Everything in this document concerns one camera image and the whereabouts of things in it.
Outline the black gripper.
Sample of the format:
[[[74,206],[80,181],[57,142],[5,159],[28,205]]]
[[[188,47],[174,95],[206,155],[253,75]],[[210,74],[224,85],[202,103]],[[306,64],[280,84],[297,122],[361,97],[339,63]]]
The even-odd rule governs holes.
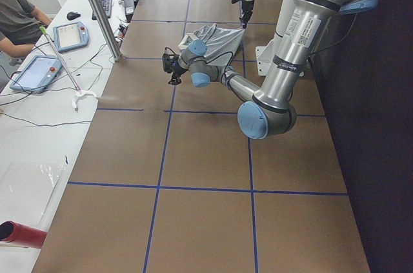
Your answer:
[[[169,85],[179,85],[181,84],[180,77],[185,73],[185,69],[179,64],[179,55],[176,54],[171,48],[165,47],[165,51],[162,55],[163,70],[172,74],[171,80],[168,82]]]
[[[247,24],[252,17],[255,0],[231,0],[232,4],[241,3],[241,16],[239,18],[242,29],[247,28]]]

